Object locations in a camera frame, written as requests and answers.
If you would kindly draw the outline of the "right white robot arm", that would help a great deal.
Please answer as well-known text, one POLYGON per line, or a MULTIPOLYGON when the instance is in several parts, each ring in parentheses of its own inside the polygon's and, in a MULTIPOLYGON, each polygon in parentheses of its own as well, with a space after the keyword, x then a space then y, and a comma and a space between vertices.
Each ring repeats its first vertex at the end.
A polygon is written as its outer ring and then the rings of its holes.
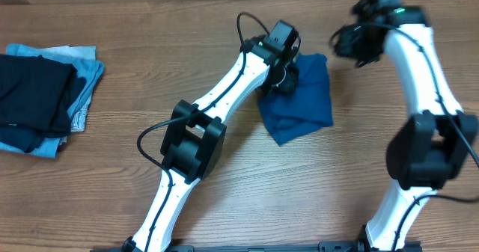
POLYGON ((359 0, 357 20, 330 38, 337 56, 357 67, 390 57, 406 98, 408 117, 386 150, 391 178, 375 215, 342 251, 419 251, 406 235, 427 201, 441 198, 448 180, 474 156, 478 118, 466 114, 448 86, 436 54, 433 28, 419 6, 402 0, 359 0))

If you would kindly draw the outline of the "blue polo shirt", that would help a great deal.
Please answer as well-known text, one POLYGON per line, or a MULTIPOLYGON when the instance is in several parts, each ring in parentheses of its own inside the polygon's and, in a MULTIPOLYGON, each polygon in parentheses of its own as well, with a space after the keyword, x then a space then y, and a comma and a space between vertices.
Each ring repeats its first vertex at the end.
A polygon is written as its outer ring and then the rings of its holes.
POLYGON ((294 94, 271 93, 257 101, 263 123, 277 145, 334 124, 327 57, 300 55, 294 94))

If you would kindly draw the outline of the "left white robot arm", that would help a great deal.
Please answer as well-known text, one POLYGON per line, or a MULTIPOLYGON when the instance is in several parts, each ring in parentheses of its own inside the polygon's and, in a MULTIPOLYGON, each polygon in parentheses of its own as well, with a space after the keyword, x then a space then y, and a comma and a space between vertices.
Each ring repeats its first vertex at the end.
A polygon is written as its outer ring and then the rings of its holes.
POLYGON ((193 103, 179 101, 170 120, 140 134, 166 128, 160 148, 163 160, 158 164, 162 175, 143 224, 124 242, 122 251, 168 249, 188 196, 221 156, 228 119, 256 90, 290 95, 296 89, 298 71, 293 62, 299 41, 298 31, 283 20, 263 35, 241 39, 235 64, 218 84, 193 103))

